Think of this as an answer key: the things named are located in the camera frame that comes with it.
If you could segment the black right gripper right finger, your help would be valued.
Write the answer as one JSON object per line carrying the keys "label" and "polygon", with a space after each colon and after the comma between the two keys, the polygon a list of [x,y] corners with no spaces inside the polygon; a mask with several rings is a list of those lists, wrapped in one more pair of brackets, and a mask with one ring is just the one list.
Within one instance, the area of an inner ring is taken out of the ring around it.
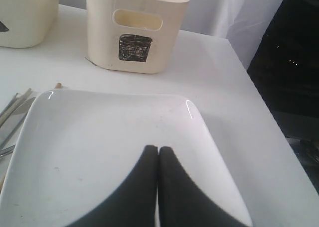
{"label": "black right gripper right finger", "polygon": [[162,227],[239,227],[193,182],[172,148],[159,151],[159,221]]}

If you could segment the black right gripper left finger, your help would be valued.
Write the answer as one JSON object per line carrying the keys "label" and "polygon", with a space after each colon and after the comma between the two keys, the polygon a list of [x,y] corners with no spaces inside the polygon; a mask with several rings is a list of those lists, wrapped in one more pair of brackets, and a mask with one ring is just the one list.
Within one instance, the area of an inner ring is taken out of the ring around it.
{"label": "black right gripper left finger", "polygon": [[71,227],[154,227],[159,152],[144,147],[137,163],[119,187],[101,204],[71,223]]}

